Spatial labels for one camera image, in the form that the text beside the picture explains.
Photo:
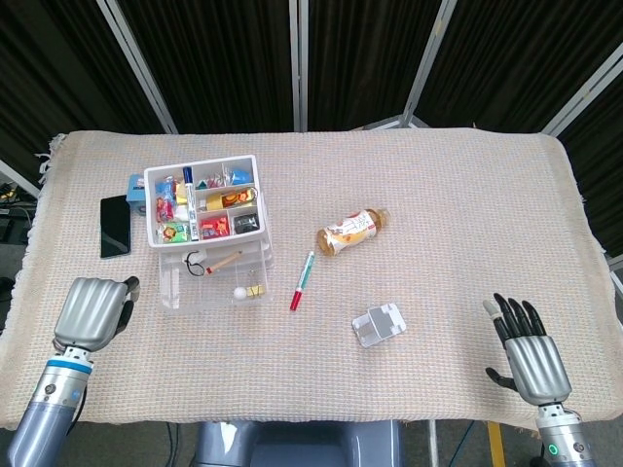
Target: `robotic thumb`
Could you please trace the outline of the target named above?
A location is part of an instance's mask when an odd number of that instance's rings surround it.
[[[487,375],[492,379],[492,381],[498,386],[505,387],[507,389],[512,389],[517,392],[517,386],[515,385],[515,379],[512,377],[503,377],[500,373],[494,370],[491,367],[487,367],[485,369]]]

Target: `white ball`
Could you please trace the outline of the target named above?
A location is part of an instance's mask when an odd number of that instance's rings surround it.
[[[234,289],[234,298],[236,300],[246,299],[246,289],[244,287],[237,287]]]

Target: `woven mat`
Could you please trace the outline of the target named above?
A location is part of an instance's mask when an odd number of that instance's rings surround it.
[[[101,198],[145,167],[255,154],[273,230],[275,298],[165,315],[144,218],[132,253],[99,259]],[[529,299],[556,340],[587,420],[623,412],[614,292],[561,144],[474,129],[129,136],[71,133],[55,152],[0,339],[0,425],[15,426],[52,354],[77,276],[136,275],[125,332],[93,356],[83,420],[471,418],[534,427],[535,409],[494,385],[508,372],[481,302]],[[318,258],[288,306],[314,233],[387,207],[378,236]],[[396,302],[407,331],[361,347],[350,321]]]

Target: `red package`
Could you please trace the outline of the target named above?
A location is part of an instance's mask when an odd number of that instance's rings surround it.
[[[201,225],[202,239],[216,238],[217,236],[227,236],[230,234],[230,223],[227,216],[205,219]]]

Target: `smartphone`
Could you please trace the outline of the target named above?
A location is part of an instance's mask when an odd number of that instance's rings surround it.
[[[101,258],[129,254],[129,204],[125,195],[99,202],[99,226]]]

